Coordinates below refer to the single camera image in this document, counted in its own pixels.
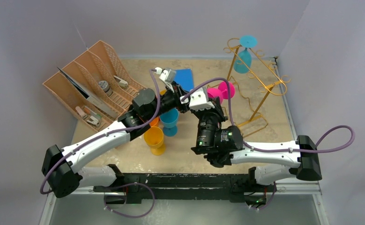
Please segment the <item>teal wine glass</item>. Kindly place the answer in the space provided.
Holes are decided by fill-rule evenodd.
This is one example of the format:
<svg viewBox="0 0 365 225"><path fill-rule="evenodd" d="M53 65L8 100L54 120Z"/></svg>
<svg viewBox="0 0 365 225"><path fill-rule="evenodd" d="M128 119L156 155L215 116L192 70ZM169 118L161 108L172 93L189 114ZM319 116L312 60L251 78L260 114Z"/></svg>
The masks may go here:
<svg viewBox="0 0 365 225"><path fill-rule="evenodd" d="M258 41L254 36L245 35L239 39L239 44L244 47L244 50L238 53L238 58L235 60L233 68L237 73L246 74L249 72L252 63L252 56L248 49L254 48Z"/></svg>
<svg viewBox="0 0 365 225"><path fill-rule="evenodd" d="M177 122L179 119L179 112L177 109L171 109L170 111L160 115L160 121L163 125L163 133L167 137L173 137L178 132Z"/></svg>

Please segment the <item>yellow wine glass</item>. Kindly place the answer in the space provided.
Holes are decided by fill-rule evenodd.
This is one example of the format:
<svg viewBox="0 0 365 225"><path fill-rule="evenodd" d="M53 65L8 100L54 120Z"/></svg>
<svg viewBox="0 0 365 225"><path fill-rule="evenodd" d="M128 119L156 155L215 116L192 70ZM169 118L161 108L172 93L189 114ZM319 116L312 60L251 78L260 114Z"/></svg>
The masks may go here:
<svg viewBox="0 0 365 225"><path fill-rule="evenodd" d="M160 156L164 154L166 146L164 143L164 133L161 128L151 127L144 133L143 138L153 155Z"/></svg>

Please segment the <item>orange wine glass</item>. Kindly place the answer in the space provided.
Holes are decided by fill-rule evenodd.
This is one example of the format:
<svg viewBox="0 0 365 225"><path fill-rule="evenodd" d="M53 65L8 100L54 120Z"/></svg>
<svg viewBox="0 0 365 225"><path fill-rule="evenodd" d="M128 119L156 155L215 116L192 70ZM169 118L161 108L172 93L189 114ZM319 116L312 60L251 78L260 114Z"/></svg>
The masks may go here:
<svg viewBox="0 0 365 225"><path fill-rule="evenodd" d="M151 127L158 127L159 122L160 122L159 117L156 117L149 124L150 124Z"/></svg>

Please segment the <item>magenta wine glass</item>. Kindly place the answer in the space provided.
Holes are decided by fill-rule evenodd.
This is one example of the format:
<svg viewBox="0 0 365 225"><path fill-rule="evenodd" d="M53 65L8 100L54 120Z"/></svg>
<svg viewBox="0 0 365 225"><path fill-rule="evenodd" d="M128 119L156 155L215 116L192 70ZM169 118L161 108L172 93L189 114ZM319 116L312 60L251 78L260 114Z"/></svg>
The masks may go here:
<svg viewBox="0 0 365 225"><path fill-rule="evenodd" d="M233 98L235 95L235 87L233 83L229 82L230 87L230 97ZM220 103L225 99L228 99L228 88L225 82L221 82L217 88L208 88L207 89L208 97L209 98L219 98Z"/></svg>

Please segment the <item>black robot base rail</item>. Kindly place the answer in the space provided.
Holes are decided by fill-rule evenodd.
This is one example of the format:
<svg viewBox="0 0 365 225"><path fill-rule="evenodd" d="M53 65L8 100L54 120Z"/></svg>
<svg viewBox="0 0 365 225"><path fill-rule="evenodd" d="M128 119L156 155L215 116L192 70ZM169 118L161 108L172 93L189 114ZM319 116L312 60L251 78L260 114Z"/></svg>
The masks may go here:
<svg viewBox="0 0 365 225"><path fill-rule="evenodd" d="M111 165L116 180L108 187L96 185L94 192L122 192L128 204L141 203L144 199L159 200L227 200L262 206L267 194L274 195L276 187L257 184L254 168L242 174L194 173L122 173Z"/></svg>

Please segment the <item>blue rectangular card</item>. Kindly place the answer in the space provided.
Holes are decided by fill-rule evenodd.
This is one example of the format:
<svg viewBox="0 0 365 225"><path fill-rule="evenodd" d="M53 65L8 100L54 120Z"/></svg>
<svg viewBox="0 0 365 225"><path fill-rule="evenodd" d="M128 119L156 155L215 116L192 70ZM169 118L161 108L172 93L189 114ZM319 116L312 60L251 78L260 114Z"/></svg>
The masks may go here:
<svg viewBox="0 0 365 225"><path fill-rule="evenodd" d="M185 91L191 91L194 88L193 73L190 68L177 69L174 81Z"/></svg>

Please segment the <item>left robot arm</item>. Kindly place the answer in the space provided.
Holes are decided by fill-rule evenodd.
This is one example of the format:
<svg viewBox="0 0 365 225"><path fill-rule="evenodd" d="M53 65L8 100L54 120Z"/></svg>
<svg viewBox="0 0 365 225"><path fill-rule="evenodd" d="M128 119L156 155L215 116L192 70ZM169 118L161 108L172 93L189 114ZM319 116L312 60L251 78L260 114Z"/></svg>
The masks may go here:
<svg viewBox="0 0 365 225"><path fill-rule="evenodd" d="M62 149L57 145L49 147L41 171L45 177L42 184L49 184L50 190L45 191L42 185L40 193L54 193L62 198L83 187L87 179L82 170L89 162L147 132L154 118L172 109L181 113L189 111L188 93L176 82L163 95L150 88L141 89L128 110L102 131Z"/></svg>

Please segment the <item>pink desk file organizer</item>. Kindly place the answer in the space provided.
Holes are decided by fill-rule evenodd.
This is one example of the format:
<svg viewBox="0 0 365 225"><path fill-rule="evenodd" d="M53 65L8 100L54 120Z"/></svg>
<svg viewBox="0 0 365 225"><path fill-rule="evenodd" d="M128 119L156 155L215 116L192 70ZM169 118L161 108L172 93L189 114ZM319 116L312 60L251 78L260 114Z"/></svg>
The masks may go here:
<svg viewBox="0 0 365 225"><path fill-rule="evenodd" d="M43 85L82 124L95 133L125 113L138 91L144 89L142 84L128 74L114 48L102 40L61 69L101 99L101 107L97 108L89 102L59 70ZM126 80L129 86L120 87L113 78L114 75ZM98 85L102 80L110 84L113 91L110 96Z"/></svg>

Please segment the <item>dark folder in organizer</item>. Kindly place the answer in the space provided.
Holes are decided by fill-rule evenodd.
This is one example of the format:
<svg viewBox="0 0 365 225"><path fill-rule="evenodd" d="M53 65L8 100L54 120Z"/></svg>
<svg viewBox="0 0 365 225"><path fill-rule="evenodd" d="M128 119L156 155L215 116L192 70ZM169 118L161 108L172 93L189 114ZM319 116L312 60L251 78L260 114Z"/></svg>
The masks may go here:
<svg viewBox="0 0 365 225"><path fill-rule="evenodd" d="M87 87L80 84L77 80L75 80L73 77L68 75L66 72L64 72L62 69L57 67L57 69L63 74L71 83L72 85L94 106L97 108L100 108L102 105L101 99L99 99L92 91L90 91Z"/></svg>

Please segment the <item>teal wine glass front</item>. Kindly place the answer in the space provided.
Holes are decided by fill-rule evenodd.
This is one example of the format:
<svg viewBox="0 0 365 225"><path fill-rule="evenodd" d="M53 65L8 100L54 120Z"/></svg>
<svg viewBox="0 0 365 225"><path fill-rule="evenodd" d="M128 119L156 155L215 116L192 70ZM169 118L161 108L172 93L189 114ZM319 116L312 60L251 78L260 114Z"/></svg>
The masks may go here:
<svg viewBox="0 0 365 225"><path fill-rule="evenodd" d="M160 115L160 121L163 125L163 133L167 137L173 137L178 132L177 122L179 119L179 112L177 109L171 109L170 111Z"/></svg>

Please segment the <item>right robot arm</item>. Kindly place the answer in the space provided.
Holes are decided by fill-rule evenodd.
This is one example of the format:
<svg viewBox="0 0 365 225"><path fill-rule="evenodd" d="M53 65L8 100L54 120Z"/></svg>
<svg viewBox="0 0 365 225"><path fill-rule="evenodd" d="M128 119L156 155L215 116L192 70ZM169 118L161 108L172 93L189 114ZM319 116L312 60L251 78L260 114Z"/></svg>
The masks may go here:
<svg viewBox="0 0 365 225"><path fill-rule="evenodd" d="M204 94L191 96L188 107L199 120L196 144L191 148L196 155L203 155L217 168L242 163L268 164L249 170L246 183L251 190L290 177L304 181L322 179L316 147L308 136L281 143L249 143L244 141L237 126L221 127L228 117L221 109L219 98Z"/></svg>

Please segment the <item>white stapler in organizer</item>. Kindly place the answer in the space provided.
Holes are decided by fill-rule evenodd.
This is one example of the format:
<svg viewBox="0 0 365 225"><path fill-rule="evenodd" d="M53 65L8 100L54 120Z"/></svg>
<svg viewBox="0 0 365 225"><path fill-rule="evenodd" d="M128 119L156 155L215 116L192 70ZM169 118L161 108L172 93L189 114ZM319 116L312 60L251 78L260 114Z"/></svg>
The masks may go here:
<svg viewBox="0 0 365 225"><path fill-rule="evenodd" d="M127 88L129 86L128 82L124 79L121 79L118 76L113 76L113 78L116 80L116 82L118 83L118 85L122 88Z"/></svg>

